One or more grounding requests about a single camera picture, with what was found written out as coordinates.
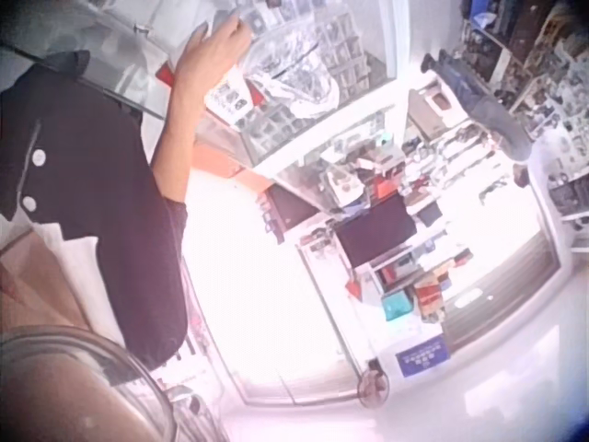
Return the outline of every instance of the person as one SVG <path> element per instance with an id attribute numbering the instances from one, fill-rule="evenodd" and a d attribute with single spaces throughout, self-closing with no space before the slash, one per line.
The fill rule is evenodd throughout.
<path id="1" fill-rule="evenodd" d="M 150 369 L 179 349 L 188 327 L 180 245 L 195 126 L 205 95 L 251 42 L 236 15 L 209 38 L 207 30 L 179 59 L 151 166 L 141 119 L 76 81 L 80 53 L 58 63 L 66 72 L 34 64 L 0 96 L 0 250 L 32 228 L 89 328 Z"/>
<path id="2" fill-rule="evenodd" d="M 437 62 L 427 53 L 421 70 L 424 74 L 433 70 L 452 89 L 472 120 L 503 137 L 501 149 L 506 156 L 517 163 L 528 160 L 532 144 L 524 128 L 496 98 L 487 94 L 465 62 L 452 58 L 442 50 Z"/>

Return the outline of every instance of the glass counter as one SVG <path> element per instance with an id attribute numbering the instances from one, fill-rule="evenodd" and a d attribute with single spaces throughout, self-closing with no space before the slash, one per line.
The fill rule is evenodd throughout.
<path id="1" fill-rule="evenodd" d="M 37 3 L 3 29 L 4 42 L 40 59 L 89 50 L 87 80 L 162 119 L 169 92 L 158 70 L 200 24 L 215 29 L 237 7 L 252 46 L 238 74 L 207 96 L 211 112 L 195 132 L 320 210 L 348 205 L 360 189 L 349 165 L 326 159 L 337 150 L 334 137 L 374 116 L 380 126 L 365 141 L 402 143 L 407 91 L 398 78 L 409 64 L 409 0 Z M 353 192 L 326 191 L 335 181 Z"/>

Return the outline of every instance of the white button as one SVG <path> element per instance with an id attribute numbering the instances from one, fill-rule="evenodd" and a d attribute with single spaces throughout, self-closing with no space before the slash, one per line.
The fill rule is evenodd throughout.
<path id="1" fill-rule="evenodd" d="M 33 200 L 30 196 L 25 196 L 22 199 L 22 205 L 24 205 L 25 209 L 27 209 L 29 212 L 34 212 L 35 210 L 37 210 L 37 202 Z"/>
<path id="2" fill-rule="evenodd" d="M 47 155 L 45 155 L 44 150 L 37 149 L 33 152 L 33 164 L 37 167 L 41 167 L 45 164 L 47 160 Z"/>

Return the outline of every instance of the hand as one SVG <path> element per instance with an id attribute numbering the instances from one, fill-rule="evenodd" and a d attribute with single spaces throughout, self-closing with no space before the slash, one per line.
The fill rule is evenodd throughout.
<path id="1" fill-rule="evenodd" d="M 204 110 L 204 96 L 221 82 L 251 44 L 251 30 L 237 15 L 230 16 L 204 40 L 206 31 L 204 26 L 191 37 L 174 75 L 171 106 L 189 119 L 198 119 Z"/>

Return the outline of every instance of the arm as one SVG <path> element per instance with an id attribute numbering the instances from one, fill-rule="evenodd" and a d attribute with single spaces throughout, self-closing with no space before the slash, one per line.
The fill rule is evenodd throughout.
<path id="1" fill-rule="evenodd" d="M 246 52 L 251 31 L 235 15 L 204 40 L 197 29 L 179 59 L 167 121 L 153 163 L 157 187 L 165 198 L 184 202 L 191 171 L 196 124 L 205 111 L 204 97 Z"/>

